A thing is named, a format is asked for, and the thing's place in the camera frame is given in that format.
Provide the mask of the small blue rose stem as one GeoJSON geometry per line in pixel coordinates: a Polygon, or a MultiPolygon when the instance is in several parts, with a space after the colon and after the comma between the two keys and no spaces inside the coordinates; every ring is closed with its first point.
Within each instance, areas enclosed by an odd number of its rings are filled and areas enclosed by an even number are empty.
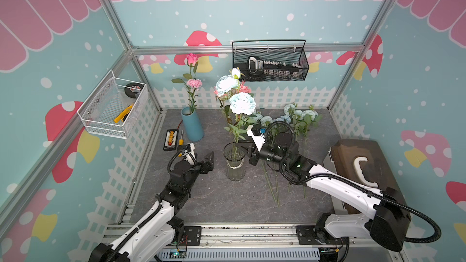
{"type": "Polygon", "coordinates": [[[284,108],[285,120],[294,129],[296,136],[299,136],[299,127],[303,121],[303,111],[296,108],[296,104],[287,104],[284,108]]]}

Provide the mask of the light blue rose stem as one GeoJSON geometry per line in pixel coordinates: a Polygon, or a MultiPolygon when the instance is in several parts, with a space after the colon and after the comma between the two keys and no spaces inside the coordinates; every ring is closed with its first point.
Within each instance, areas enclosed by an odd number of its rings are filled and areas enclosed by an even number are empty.
{"type": "MultiPolygon", "coordinates": [[[[253,119],[255,119],[258,123],[260,123],[263,127],[267,128],[273,121],[274,119],[271,116],[264,116],[260,112],[256,112],[255,114],[252,115],[253,119]]],[[[279,200],[279,191],[278,191],[278,182],[275,180],[275,186],[273,186],[273,183],[270,179],[269,176],[269,171],[275,171],[275,168],[270,168],[269,163],[267,161],[261,161],[260,162],[262,169],[264,171],[265,179],[266,179],[266,184],[268,186],[268,189],[272,195],[273,201],[275,202],[276,206],[280,206],[280,200],[279,200]]]]}

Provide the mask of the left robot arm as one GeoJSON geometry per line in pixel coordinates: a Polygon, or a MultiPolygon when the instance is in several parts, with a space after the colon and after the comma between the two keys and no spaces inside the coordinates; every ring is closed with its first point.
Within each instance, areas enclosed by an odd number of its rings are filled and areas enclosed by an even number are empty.
{"type": "Polygon", "coordinates": [[[165,246],[187,242],[184,221],[176,215],[191,197],[199,175],[214,169],[214,153],[197,158],[194,145],[183,145],[167,165],[169,181],[155,203],[122,236],[106,245],[100,243],[92,252],[90,262],[148,262],[165,246]]]}

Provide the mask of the light blue rose bouquet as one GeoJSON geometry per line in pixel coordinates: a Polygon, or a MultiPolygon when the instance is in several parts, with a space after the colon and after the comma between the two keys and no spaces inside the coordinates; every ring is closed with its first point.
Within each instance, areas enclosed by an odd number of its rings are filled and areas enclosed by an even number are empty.
{"type": "Polygon", "coordinates": [[[256,113],[256,101],[251,89],[240,81],[242,76],[239,68],[233,68],[217,81],[214,91],[227,122],[225,130],[233,136],[234,143],[246,140],[246,128],[254,123],[256,113]]]}

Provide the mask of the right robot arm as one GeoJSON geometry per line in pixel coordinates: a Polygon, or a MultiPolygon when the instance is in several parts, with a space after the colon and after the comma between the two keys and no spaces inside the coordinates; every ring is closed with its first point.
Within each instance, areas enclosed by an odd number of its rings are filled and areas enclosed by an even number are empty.
{"type": "Polygon", "coordinates": [[[252,124],[246,129],[249,140],[238,146],[251,165],[265,161],[277,166],[282,177],[296,186],[320,190],[358,210],[357,214],[323,214],[314,227],[321,243],[329,238],[370,238],[393,251],[402,250],[404,243],[426,244],[438,241],[439,225],[424,213],[406,205],[400,192],[393,188],[381,190],[342,177],[299,154],[299,144],[293,128],[284,121],[267,128],[252,124]],[[434,230],[429,237],[407,236],[411,217],[417,216],[434,230]]]}

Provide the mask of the teal ceramic vase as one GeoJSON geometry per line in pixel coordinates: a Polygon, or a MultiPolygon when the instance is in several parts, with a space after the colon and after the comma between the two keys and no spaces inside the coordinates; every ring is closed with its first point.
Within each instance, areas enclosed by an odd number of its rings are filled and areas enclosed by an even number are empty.
{"type": "Polygon", "coordinates": [[[185,107],[181,110],[181,116],[189,140],[194,143],[200,141],[205,134],[197,111],[192,112],[190,107],[185,107]]]}

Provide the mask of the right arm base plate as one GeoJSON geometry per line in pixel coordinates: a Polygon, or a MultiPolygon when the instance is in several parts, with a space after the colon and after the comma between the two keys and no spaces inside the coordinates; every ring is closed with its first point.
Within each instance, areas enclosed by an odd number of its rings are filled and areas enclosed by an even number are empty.
{"type": "Polygon", "coordinates": [[[334,238],[323,227],[313,225],[296,226],[299,245],[336,245],[344,246],[343,238],[334,238]]]}

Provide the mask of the clear glass vase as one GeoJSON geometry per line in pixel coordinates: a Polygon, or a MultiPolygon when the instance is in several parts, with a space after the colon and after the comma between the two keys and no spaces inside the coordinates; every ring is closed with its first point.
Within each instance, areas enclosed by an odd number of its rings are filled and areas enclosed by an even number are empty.
{"type": "Polygon", "coordinates": [[[235,142],[227,144],[223,149],[223,157],[227,165],[227,178],[239,181],[245,177],[245,154],[235,145],[235,142]]]}

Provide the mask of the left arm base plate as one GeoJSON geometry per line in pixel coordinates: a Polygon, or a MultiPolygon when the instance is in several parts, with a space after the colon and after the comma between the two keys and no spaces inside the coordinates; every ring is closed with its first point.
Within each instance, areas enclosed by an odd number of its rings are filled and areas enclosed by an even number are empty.
{"type": "Polygon", "coordinates": [[[200,246],[201,226],[185,226],[182,230],[182,239],[178,243],[180,246],[200,246]]]}

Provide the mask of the large blue rose stem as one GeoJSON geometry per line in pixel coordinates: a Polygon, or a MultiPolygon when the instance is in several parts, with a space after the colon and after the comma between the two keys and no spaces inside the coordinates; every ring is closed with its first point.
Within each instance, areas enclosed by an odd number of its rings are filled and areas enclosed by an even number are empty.
{"type": "Polygon", "coordinates": [[[308,132],[313,126],[317,126],[322,117],[311,106],[308,110],[304,110],[300,115],[299,135],[303,138],[305,145],[308,142],[308,132]]]}

